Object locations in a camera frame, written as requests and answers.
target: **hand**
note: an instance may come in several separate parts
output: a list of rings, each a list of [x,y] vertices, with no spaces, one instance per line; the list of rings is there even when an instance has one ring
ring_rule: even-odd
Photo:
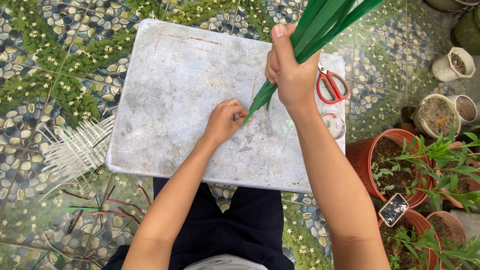
[[[233,116],[236,113],[239,115],[239,118],[234,120]],[[218,104],[210,114],[202,138],[209,141],[215,147],[219,147],[238,130],[247,114],[248,111],[236,98],[224,100]]]
[[[268,52],[265,76],[270,83],[278,84],[278,98],[289,112],[312,106],[316,109],[315,79],[320,51],[298,64],[290,42],[293,31],[292,24],[272,28],[273,46]]]

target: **scissors handle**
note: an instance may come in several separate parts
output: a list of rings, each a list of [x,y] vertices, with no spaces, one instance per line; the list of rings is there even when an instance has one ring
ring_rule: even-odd
[[[342,95],[340,90],[338,89],[335,81],[333,78],[338,79],[343,87],[345,88],[345,94]],[[327,91],[330,93],[330,96],[332,97],[332,100],[327,100],[325,97],[323,97],[321,91],[320,91],[320,81],[323,81],[325,87],[327,88]],[[330,72],[327,70],[326,74],[323,72],[320,72],[320,75],[317,80],[317,94],[318,97],[326,104],[335,104],[341,100],[344,100],[348,98],[348,95],[350,94],[350,87],[348,86],[347,82],[338,74]]]

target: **white shirt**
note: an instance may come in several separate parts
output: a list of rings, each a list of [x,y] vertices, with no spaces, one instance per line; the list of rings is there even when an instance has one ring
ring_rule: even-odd
[[[267,267],[230,254],[203,259],[184,270],[268,270]]]

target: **white pot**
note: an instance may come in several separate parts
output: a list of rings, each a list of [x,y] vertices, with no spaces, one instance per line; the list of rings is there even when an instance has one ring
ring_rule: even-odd
[[[460,116],[460,122],[461,122],[461,125],[467,125],[467,124],[470,124],[472,123],[473,121],[475,121],[475,119],[477,118],[477,106],[475,106],[475,103],[472,101],[471,98],[465,96],[465,95],[455,95],[455,96],[448,96],[447,97],[450,102],[452,103],[453,107],[455,107],[455,109],[458,111],[458,114]],[[472,110],[473,111],[473,118],[471,118],[470,120],[466,120],[462,117],[462,114],[460,113],[460,110]]]
[[[461,127],[461,124],[460,124],[460,114],[458,114],[458,111],[456,111],[455,107],[453,106],[452,102],[444,95],[440,95],[440,94],[430,94],[424,98],[422,98],[422,100],[420,100],[420,104],[417,106],[417,108],[415,109],[415,111],[413,112],[412,116],[410,117],[412,120],[413,120],[413,123],[415,124],[415,128],[417,131],[421,132],[421,133],[424,133],[424,134],[427,134],[428,136],[432,137],[432,138],[435,138],[435,139],[438,139],[438,134],[434,133],[427,125],[427,123],[425,122],[425,120],[423,118],[420,117],[420,109],[423,107],[423,105],[425,104],[425,102],[429,99],[429,98],[441,98],[443,99],[447,105],[448,105],[448,108],[445,108],[446,110],[450,109],[453,113],[454,113],[454,116],[453,116],[453,127],[454,127],[454,131],[455,131],[455,135],[454,135],[454,138],[456,138],[458,136],[458,134],[460,133],[460,127]]]
[[[452,58],[450,57],[451,53],[458,55],[465,64],[467,68],[465,75],[458,72],[453,66]],[[449,82],[459,78],[471,78],[475,73],[475,63],[473,62],[472,56],[466,50],[453,47],[447,54],[433,62],[431,72],[435,79],[442,82]]]

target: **red scissors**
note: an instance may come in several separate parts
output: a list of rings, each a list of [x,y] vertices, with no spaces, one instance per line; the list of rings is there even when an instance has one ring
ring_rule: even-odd
[[[326,104],[335,104],[341,100],[348,98],[348,95],[350,94],[350,87],[340,75],[326,70],[325,67],[322,66],[320,63],[318,63],[318,70],[320,71],[320,75],[318,76],[317,80],[317,94],[323,102],[325,102]],[[336,86],[336,83],[333,81],[332,77],[338,79],[343,84],[343,87],[345,87],[344,95],[340,93],[340,90],[338,89],[338,86]],[[327,100],[324,96],[322,96],[322,93],[320,91],[320,81],[323,81],[325,87],[330,93],[331,100]]]

